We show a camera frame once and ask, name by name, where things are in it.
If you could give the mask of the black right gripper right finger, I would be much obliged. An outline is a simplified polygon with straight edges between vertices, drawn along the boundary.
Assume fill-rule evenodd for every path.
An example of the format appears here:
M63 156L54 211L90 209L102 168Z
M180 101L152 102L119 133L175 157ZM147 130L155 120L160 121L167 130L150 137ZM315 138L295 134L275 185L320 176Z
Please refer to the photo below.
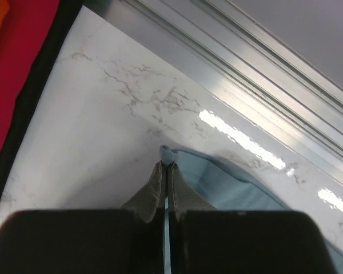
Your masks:
M172 273L335 273L315 222L298 211L220 211L167 169Z

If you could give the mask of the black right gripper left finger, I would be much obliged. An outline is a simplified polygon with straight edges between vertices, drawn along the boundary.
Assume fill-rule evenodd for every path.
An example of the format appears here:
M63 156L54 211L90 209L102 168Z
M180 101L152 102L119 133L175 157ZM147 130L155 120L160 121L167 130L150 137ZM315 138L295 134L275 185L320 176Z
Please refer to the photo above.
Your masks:
M122 207L31 210L0 228L0 273L163 273L166 168Z

